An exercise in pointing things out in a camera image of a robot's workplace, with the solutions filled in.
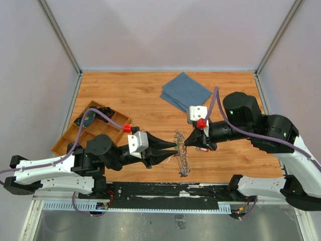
wood grain floor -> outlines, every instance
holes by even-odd
[[[220,87],[223,98],[234,91],[242,91],[258,99],[258,90],[252,73],[243,72],[187,72],[187,74],[213,91]],[[186,114],[159,97],[162,86],[179,75],[178,72],[97,72],[85,73],[79,89],[71,120],[74,120],[91,101],[110,106],[132,118],[134,126],[166,141],[173,141],[174,131],[180,130],[187,138],[192,126],[187,124]],[[217,105],[212,121],[220,121]],[[124,135],[119,145],[127,143]],[[142,163],[124,166],[119,172],[106,170],[108,181],[142,182],[229,182],[233,174],[251,177],[280,177],[278,160],[272,155],[253,148],[249,141],[238,140],[219,143],[215,152],[188,149],[191,172],[181,178],[175,158],[165,160],[152,169]]]

folded blue towel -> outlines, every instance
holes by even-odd
[[[160,97],[186,113],[191,105],[203,105],[211,95],[211,91],[183,72],[163,86]]]

wooden tray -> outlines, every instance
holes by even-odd
[[[105,107],[92,100],[78,117],[82,116],[86,111],[86,109],[90,106],[96,106],[98,108]],[[117,124],[120,124],[121,126],[123,126],[131,123],[131,119],[129,117],[115,111],[114,109],[112,110],[114,111],[114,115],[111,117],[111,119],[115,121]],[[70,142],[76,141],[78,132],[79,132],[79,128],[76,125],[71,124],[69,128],[66,130],[66,132],[62,135],[62,137],[60,137],[60,139],[53,146],[51,151],[57,156],[65,155],[67,152],[68,144]],[[124,131],[118,129],[113,124],[106,123],[96,118],[94,122],[90,124],[89,127],[82,130],[81,136],[79,139],[79,144],[83,148],[85,148],[87,146],[87,141],[93,139],[95,136],[99,134],[108,135],[117,144],[118,141],[121,139],[122,135],[124,134]]]

purple cable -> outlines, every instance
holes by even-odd
[[[89,214],[89,213],[84,213],[82,211],[80,211],[77,207],[76,207],[76,204],[75,204],[75,196],[76,196],[76,192],[74,192],[74,194],[72,194],[72,206],[74,207],[74,210],[77,211],[77,213],[81,214],[81,215],[84,215],[86,217],[100,217],[102,215],[104,215],[106,212],[103,212],[102,214]]]
[[[73,151],[75,150],[75,148],[77,147],[78,145],[78,142],[79,142],[79,139],[80,139],[80,135],[81,135],[81,131],[82,131],[82,127],[84,125],[84,122],[85,122],[85,118],[86,116],[88,115],[89,112],[96,112],[97,114],[101,115],[102,117],[104,117],[107,121],[109,121],[110,123],[112,123],[114,126],[116,126],[117,128],[119,129],[124,129],[123,126],[117,124],[116,122],[114,122],[113,120],[111,120],[108,116],[106,116],[104,113],[102,113],[101,111],[97,110],[97,109],[94,109],[94,108],[89,108],[85,111],[84,115],[82,116],[82,119],[81,119],[81,122],[80,122],[80,126],[79,126],[79,131],[78,131],[78,134],[77,134],[77,138],[76,138],[76,141],[74,143],[74,145],[72,146],[72,148],[70,149],[70,151],[64,156],[62,157],[61,159],[59,159],[58,161],[55,161],[53,162],[53,164],[51,163],[47,163],[47,164],[41,164],[41,165],[35,165],[35,166],[30,166],[30,167],[24,167],[23,170],[30,170],[30,169],[35,169],[35,168],[41,168],[41,167],[49,167],[51,165],[56,165],[58,163],[61,163],[63,161],[65,161],[72,153]],[[19,171],[20,168],[12,168],[12,169],[5,169],[5,170],[2,170],[0,171],[0,175],[2,173],[5,173],[5,172],[15,172],[15,171]]]
[[[250,209],[246,212],[246,214],[244,214],[242,217],[240,217],[241,221],[253,210],[256,202],[257,202],[257,196],[255,196],[255,200],[254,200],[252,206],[250,207]]]
[[[204,123],[206,123],[206,121],[210,118],[210,115],[212,113],[212,110],[213,110],[213,107],[214,107],[214,104],[215,104],[215,100],[217,98],[217,94],[219,92],[219,88],[216,86],[215,89],[214,89],[214,92],[213,92],[213,97],[212,97],[212,101],[211,101],[211,104],[210,104],[210,107],[209,107],[209,111],[207,112],[207,115],[204,119]]]

